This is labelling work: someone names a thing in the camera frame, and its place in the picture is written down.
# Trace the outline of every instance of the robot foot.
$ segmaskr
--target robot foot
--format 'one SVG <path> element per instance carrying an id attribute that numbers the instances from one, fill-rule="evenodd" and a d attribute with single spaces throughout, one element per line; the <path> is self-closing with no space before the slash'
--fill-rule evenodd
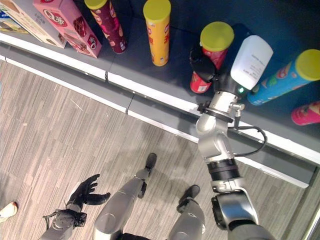
<path id="1" fill-rule="evenodd" d="M 148 158 L 146 159 L 146 162 L 145 162 L 145 167 L 144 169 L 146 169 L 148 171 L 148 176 L 150 177 L 151 175 L 151 172 L 152 172 L 152 169 L 155 167 L 156 165 L 156 162 L 157 162 L 157 155 L 155 153 L 150 153 L 148 155 Z M 138 198 L 142 199 L 145 195 L 145 192 L 146 192 L 146 189 L 147 189 L 147 184 L 146 182 L 144 181 L 143 182 L 143 185 L 142 185 L 142 188 L 141 188 L 141 191 L 139 192 L 138 194 Z"/>
<path id="2" fill-rule="evenodd" d="M 152 172 L 152 169 L 155 167 L 156 165 L 156 162 L 157 162 L 157 155 L 155 153 L 150 153 L 148 155 L 148 158 L 146 159 L 146 162 L 145 162 L 145 168 L 148 169 L 149 171 L 149 176 Z"/>
<path id="3" fill-rule="evenodd" d="M 183 194 L 183 196 L 179 200 L 179 205 L 176 207 L 178 213 L 183 213 L 186 205 L 190 200 L 196 202 L 194 199 L 200 193 L 200 187 L 196 184 L 189 187 Z"/>

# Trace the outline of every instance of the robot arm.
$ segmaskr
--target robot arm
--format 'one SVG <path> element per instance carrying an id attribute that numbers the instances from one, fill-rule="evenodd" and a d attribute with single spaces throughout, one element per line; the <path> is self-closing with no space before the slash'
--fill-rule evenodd
<path id="1" fill-rule="evenodd" d="M 244 48 L 248 48 L 247 40 L 249 38 L 252 40 L 251 36 L 243 41 L 235 59 L 233 59 L 234 64 L 232 67 L 223 69 L 223 74 L 218 77 L 215 75 L 216 70 L 214 66 L 199 67 L 203 63 L 213 64 L 204 60 L 205 56 L 202 56 L 201 60 L 197 60 L 199 54 L 193 55 L 192 52 L 190 54 L 193 70 L 200 76 L 212 77 L 215 88 L 212 101 L 201 104 L 198 108 L 202 113 L 196 123 L 196 130 L 199 135 L 198 148 L 207 164 L 212 178 L 211 186 L 216 193 L 211 202 L 217 226 L 228 231 L 229 240 L 275 240 L 267 230 L 259 226 L 257 212 L 245 188 L 245 181 L 239 174 L 238 166 L 234 159 L 235 154 L 232 151 L 227 136 L 228 123 L 233 122 L 231 117 L 232 111 L 236 112 L 235 128 L 237 129 L 240 112 L 245 107 L 243 104 L 237 103 L 239 98 L 246 93 L 243 86 L 246 86 L 247 91 L 252 89 L 267 65 L 265 64 L 264 68 L 259 70 L 260 76 L 255 76 L 255 82 L 253 82 L 252 75 L 245 75 L 237 71 L 237 69 L 243 67 L 241 66 L 243 64 L 241 58 L 243 58 L 244 51 L 246 50 Z M 268 49 L 270 48 L 269 45 L 258 36 L 254 36 L 254 38 L 258 39 L 266 49 L 265 52 L 261 53 L 261 56 L 265 57 L 265 55 L 268 55 L 268 51 L 270 52 L 270 49 Z M 249 50 L 252 50 L 254 47 L 254 45 L 249 44 Z M 272 50 L 271 54 L 266 57 L 266 63 L 269 62 L 271 55 Z M 253 57 L 252 61 L 259 58 L 253 51 L 249 51 L 249 54 L 244 58 L 245 63 L 248 65 L 252 64 L 250 57 Z M 213 74 L 208 74 L 208 69 L 210 68 Z M 199 69 L 204 72 L 207 71 L 207 74 L 205 75 L 203 72 L 197 71 Z"/>
<path id="2" fill-rule="evenodd" d="M 39 240 L 68 240 L 76 227 L 83 227 L 87 214 L 81 212 L 83 205 L 101 205 L 110 197 L 110 193 L 91 194 L 98 184 L 95 182 L 100 175 L 96 174 L 80 183 L 66 204 L 66 209 L 56 209 L 54 213 L 44 216 L 47 230 Z M 55 217 L 49 227 L 49 218 Z"/>

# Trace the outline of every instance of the red chip canister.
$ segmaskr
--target red chip canister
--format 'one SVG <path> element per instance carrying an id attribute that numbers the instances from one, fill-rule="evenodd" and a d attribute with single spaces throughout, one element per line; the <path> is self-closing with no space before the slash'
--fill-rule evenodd
<path id="1" fill-rule="evenodd" d="M 121 54 L 127 48 L 124 32 L 110 0 L 84 0 L 104 36 L 108 39 L 112 50 Z"/>
<path id="2" fill-rule="evenodd" d="M 222 21 L 209 23 L 201 32 L 200 46 L 202 52 L 208 56 L 215 64 L 217 70 L 225 60 L 228 47 L 234 40 L 235 34 L 232 27 Z M 192 73 L 190 88 L 197 94 L 206 92 L 211 86 L 211 82 L 205 82 L 195 72 Z"/>
<path id="3" fill-rule="evenodd" d="M 320 101 L 296 108 L 292 111 L 291 119 L 297 125 L 320 123 Z"/>

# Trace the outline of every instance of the box packaging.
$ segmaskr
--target box packaging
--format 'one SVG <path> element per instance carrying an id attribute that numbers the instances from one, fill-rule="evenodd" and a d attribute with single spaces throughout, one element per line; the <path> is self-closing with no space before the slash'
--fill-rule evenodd
<path id="1" fill-rule="evenodd" d="M 73 0 L 33 0 L 33 5 L 79 53 L 98 57 L 101 43 Z"/>
<path id="2" fill-rule="evenodd" d="M 0 10 L 0 32 L 13 32 L 28 34 L 28 31 L 20 26 L 15 20 L 13 20 L 4 11 Z"/>
<path id="3" fill-rule="evenodd" d="M 39 41 L 64 48 L 66 40 L 40 14 L 32 2 L 33 0 L 1 0 L 0 7 Z"/>

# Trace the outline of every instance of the person's shoe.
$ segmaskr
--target person's shoe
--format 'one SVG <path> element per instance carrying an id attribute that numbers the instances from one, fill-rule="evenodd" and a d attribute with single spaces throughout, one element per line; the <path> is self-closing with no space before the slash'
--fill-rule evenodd
<path id="1" fill-rule="evenodd" d="M 0 211 L 0 223 L 6 221 L 8 218 L 16 215 L 17 212 L 18 212 L 17 203 L 14 201 L 10 202 L 7 206 L 5 206 Z"/>

